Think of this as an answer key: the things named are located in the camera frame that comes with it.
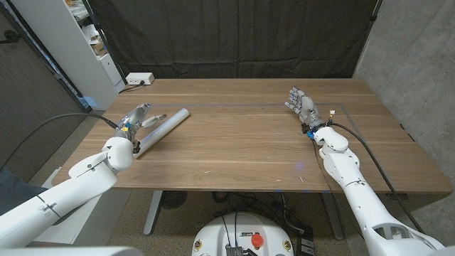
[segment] black backdrop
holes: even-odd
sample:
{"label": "black backdrop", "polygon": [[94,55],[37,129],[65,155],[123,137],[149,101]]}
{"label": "black backdrop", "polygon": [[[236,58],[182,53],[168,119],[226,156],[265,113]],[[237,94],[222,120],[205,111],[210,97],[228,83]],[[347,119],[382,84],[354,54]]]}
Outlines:
{"label": "black backdrop", "polygon": [[94,0],[125,74],[350,78],[376,0]]}

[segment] pipe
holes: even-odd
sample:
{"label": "pipe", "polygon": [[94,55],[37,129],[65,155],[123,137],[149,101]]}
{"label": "pipe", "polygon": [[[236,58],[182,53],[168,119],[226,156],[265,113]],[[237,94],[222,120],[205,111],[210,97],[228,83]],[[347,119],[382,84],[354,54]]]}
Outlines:
{"label": "pipe", "polygon": [[188,112],[188,110],[183,108],[174,116],[165,121],[162,125],[160,125],[158,128],[156,128],[154,131],[152,131],[149,135],[143,138],[140,141],[141,150],[139,150],[137,154],[133,154],[134,158],[137,159],[140,155],[142,155],[142,153],[144,153],[147,149],[149,149],[151,146],[157,143],[158,140],[164,137],[164,135],[170,132],[174,127],[177,126],[177,124],[180,124],[189,115],[190,113]]}

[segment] red button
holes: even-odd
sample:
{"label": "red button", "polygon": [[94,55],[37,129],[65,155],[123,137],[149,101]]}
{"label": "red button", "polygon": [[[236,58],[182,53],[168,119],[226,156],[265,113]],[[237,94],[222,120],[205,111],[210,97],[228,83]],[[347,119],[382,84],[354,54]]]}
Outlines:
{"label": "red button", "polygon": [[264,239],[260,234],[254,234],[251,237],[251,243],[253,244],[254,247],[259,247],[264,244]]}

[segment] metal table leg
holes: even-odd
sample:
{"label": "metal table leg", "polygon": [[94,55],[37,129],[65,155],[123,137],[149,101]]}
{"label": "metal table leg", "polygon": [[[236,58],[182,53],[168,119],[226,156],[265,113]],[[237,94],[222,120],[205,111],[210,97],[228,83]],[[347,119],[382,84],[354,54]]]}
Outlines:
{"label": "metal table leg", "polygon": [[326,206],[328,220],[332,226],[333,237],[337,240],[342,240],[344,235],[343,230],[341,229],[340,217],[338,216],[333,195],[330,193],[322,193],[322,199],[324,201],[324,205]]}
{"label": "metal table leg", "polygon": [[163,191],[154,191],[154,194],[151,198],[149,213],[147,214],[147,219],[144,226],[145,235],[151,235],[154,231],[155,222],[159,214],[162,195]]}

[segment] wooden table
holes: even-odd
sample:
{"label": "wooden table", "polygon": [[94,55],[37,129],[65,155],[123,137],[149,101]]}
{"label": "wooden table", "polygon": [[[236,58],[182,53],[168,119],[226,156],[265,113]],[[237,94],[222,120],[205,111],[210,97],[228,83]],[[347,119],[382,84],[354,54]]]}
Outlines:
{"label": "wooden table", "polygon": [[[328,186],[311,141],[299,118],[284,106],[296,86],[318,105],[325,119],[359,133],[400,193],[449,193],[451,184],[412,141],[361,80],[352,79],[192,79],[155,80],[119,95],[104,116],[117,121],[137,105],[150,102],[152,114],[171,116],[185,107],[190,117],[150,148],[115,188],[186,191],[324,192]],[[360,170],[378,193],[388,193],[362,145],[342,129],[360,159]],[[151,130],[142,129],[137,138]],[[53,183],[69,178],[68,170],[100,151],[113,131],[99,121],[68,159]],[[327,176],[331,188],[341,188]]]}

